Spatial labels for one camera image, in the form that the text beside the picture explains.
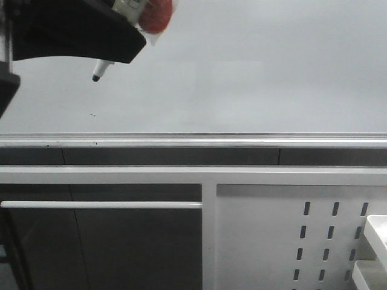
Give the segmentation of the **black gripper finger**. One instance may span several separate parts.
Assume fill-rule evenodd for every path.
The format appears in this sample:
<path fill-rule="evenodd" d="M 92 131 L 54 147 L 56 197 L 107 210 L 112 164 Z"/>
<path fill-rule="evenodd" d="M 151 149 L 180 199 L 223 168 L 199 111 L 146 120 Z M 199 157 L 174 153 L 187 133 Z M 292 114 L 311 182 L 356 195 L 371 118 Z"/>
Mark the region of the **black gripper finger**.
<path fill-rule="evenodd" d="M 14 60 L 72 56 L 130 63 L 145 37 L 112 1 L 11 1 Z"/>
<path fill-rule="evenodd" d="M 12 98 L 19 89 L 21 78 L 10 72 L 9 63 L 1 61 L 0 75 L 0 115 L 3 116 Z"/>

